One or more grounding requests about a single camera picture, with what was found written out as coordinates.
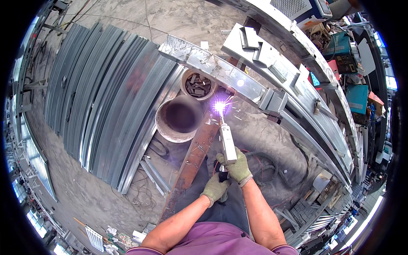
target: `left hand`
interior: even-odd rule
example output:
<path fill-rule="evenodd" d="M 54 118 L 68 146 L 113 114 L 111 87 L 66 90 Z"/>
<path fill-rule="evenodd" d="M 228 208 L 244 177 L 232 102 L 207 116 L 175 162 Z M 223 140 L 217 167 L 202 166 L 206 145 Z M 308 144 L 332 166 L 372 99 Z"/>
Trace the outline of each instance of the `left hand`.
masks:
<path fill-rule="evenodd" d="M 231 185 L 230 180 L 225 180 L 223 182 L 220 182 L 220 178 L 218 176 L 218 173 L 216 173 L 211 179 L 207 182 L 205 185 L 204 191 L 200 194 L 200 196 L 205 195 L 210 199 L 210 208 L 213 206 L 214 201 L 217 201 L 222 197 L 222 195 L 225 193 L 227 188 Z"/>

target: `rusty metal beam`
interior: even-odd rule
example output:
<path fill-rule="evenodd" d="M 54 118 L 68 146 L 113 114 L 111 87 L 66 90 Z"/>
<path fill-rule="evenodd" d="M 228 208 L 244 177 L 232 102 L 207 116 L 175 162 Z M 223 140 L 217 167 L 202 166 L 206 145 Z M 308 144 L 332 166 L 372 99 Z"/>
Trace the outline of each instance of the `rusty metal beam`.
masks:
<path fill-rule="evenodd" d="M 211 112 L 207 110 L 200 127 L 197 129 L 191 141 L 174 185 L 170 194 L 167 196 L 158 223 L 174 215 L 175 202 L 181 197 L 183 191 L 191 186 L 201 163 L 213 143 L 214 137 L 220 127 L 214 121 L 211 121 L 212 117 L 210 114 Z"/>

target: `shirt sleeve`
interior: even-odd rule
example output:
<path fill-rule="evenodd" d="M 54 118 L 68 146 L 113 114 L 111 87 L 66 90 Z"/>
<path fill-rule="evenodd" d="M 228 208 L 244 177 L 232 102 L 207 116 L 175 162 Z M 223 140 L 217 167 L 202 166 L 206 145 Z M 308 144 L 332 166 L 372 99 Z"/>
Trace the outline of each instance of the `shirt sleeve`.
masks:
<path fill-rule="evenodd" d="M 276 255 L 299 255 L 299 252 L 287 244 L 279 245 L 272 249 Z"/>
<path fill-rule="evenodd" d="M 149 247 L 132 247 L 127 250 L 126 255 L 164 255 L 164 254 Z"/>

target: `hand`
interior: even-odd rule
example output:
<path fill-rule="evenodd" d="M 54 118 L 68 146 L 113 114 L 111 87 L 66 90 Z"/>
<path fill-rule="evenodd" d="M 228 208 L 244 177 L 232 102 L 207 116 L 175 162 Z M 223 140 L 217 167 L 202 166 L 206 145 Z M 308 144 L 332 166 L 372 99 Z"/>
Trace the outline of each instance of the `hand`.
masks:
<path fill-rule="evenodd" d="M 249 171 L 248 163 L 246 161 L 245 155 L 235 147 L 237 153 L 237 161 L 234 164 L 225 164 L 224 155 L 218 153 L 215 157 L 218 162 L 225 166 L 230 174 L 230 176 L 238 182 L 240 188 L 242 188 L 252 177 L 251 171 Z"/>
<path fill-rule="evenodd" d="M 207 184 L 205 185 L 203 193 L 200 196 L 204 195 L 210 199 L 210 208 L 213 206 L 214 202 L 217 201 L 222 197 L 225 193 L 227 188 L 231 185 L 229 180 L 220 182 L 220 178 L 218 173 L 216 173 L 210 180 L 208 180 Z"/>

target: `welding machine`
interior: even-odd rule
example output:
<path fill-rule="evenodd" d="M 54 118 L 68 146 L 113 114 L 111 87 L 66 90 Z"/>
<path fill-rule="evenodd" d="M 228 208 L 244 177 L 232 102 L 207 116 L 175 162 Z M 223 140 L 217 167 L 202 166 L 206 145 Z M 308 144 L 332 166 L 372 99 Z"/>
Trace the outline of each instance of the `welding machine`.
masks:
<path fill-rule="evenodd" d="M 332 35 L 330 43 L 322 52 L 327 61 L 336 60 L 339 74 L 357 74 L 360 55 L 356 42 L 350 40 L 346 32 Z"/>
<path fill-rule="evenodd" d="M 365 84 L 348 84 L 346 99 L 353 115 L 354 122 L 367 126 L 366 108 L 368 86 Z"/>
<path fill-rule="evenodd" d="M 306 29 L 333 17 L 326 0 L 272 0 L 271 5 L 290 20 L 296 20 L 300 29 Z"/>

